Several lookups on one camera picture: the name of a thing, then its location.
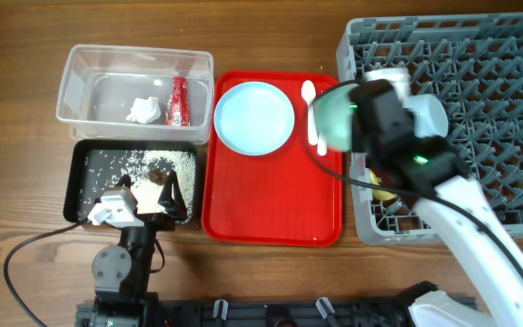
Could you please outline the mint green bowl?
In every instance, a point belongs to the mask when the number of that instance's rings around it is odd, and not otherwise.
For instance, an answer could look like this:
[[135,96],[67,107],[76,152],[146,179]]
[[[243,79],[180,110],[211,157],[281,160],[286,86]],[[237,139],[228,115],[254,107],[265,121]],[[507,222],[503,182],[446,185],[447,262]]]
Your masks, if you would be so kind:
[[351,149],[351,118],[356,104],[349,93],[356,84],[338,84],[320,94],[312,103],[316,130],[323,134],[327,147],[334,151]]

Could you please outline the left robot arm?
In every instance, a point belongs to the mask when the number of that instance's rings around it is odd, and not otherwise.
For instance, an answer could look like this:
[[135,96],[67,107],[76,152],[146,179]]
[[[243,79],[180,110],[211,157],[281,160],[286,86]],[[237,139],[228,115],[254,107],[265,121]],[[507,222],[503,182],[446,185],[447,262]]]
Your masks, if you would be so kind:
[[154,292],[148,292],[155,251],[162,249],[156,234],[172,231],[187,218],[187,208],[175,171],[167,174],[157,203],[158,213],[139,213],[132,180],[124,175],[117,185],[95,200],[88,219],[94,225],[108,224],[120,230],[119,243],[95,255],[92,273],[95,298],[90,311],[80,308],[77,326],[172,326],[170,314]]

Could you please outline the small light blue bowl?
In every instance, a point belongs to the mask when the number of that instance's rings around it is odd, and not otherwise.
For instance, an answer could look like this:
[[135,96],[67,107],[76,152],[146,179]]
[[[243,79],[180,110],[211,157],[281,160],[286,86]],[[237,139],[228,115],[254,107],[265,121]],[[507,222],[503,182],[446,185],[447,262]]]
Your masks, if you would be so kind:
[[414,115],[415,135],[419,138],[446,137],[449,120],[442,102],[433,94],[413,95],[404,102],[404,107]]

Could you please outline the large light blue plate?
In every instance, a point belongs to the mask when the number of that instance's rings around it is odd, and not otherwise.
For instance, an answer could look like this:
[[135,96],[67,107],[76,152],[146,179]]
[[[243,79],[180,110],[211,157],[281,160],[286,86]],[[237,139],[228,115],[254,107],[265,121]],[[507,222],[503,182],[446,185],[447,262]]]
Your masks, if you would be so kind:
[[264,82],[237,84],[217,102],[215,132],[238,154],[273,153],[290,139],[295,125],[291,100],[278,87]]

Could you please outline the brown food scrap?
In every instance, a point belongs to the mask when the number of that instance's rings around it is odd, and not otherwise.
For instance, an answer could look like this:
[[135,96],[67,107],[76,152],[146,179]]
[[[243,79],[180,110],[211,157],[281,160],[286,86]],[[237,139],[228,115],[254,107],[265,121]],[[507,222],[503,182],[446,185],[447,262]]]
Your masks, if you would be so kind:
[[160,168],[154,168],[148,173],[149,181],[157,185],[165,185],[167,178],[168,174]]

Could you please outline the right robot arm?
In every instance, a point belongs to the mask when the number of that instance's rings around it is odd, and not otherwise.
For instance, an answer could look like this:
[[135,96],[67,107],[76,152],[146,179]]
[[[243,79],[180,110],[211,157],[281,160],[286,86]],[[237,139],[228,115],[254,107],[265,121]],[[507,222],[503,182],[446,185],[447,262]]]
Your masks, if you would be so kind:
[[523,252],[505,231],[466,162],[440,136],[419,138],[386,80],[349,92],[351,148],[390,178],[394,193],[448,246],[497,326],[523,326]]

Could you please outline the white napkin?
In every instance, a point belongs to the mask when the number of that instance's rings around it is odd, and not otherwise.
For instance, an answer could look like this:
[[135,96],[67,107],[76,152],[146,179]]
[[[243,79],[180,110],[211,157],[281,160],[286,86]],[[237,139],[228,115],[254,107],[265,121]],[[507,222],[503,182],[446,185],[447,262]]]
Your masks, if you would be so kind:
[[138,124],[149,124],[160,117],[159,98],[150,96],[146,99],[136,98],[126,120]]

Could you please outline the red ketchup packet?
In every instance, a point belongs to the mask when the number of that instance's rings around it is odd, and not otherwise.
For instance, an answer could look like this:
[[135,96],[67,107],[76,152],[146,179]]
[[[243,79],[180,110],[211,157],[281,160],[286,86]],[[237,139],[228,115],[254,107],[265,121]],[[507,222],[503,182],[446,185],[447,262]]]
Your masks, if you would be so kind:
[[188,83],[185,77],[173,78],[173,92],[167,104],[165,122],[171,126],[190,126],[191,113],[188,104]]

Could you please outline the white plastic spoon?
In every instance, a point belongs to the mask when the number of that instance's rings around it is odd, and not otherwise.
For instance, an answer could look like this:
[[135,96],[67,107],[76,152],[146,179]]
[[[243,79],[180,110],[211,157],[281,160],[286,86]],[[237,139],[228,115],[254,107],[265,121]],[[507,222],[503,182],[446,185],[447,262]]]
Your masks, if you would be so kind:
[[306,80],[301,86],[301,97],[307,104],[308,118],[307,118],[307,135],[310,145],[318,143],[318,133],[315,126],[312,102],[316,96],[316,89],[311,80]]

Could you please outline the white plastic fork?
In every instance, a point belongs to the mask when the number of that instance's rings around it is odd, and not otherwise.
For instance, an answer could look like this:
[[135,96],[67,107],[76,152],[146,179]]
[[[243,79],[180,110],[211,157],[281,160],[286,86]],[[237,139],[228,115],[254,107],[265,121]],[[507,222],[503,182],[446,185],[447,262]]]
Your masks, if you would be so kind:
[[325,156],[328,152],[328,147],[323,134],[319,134],[317,142],[317,154],[319,156]]

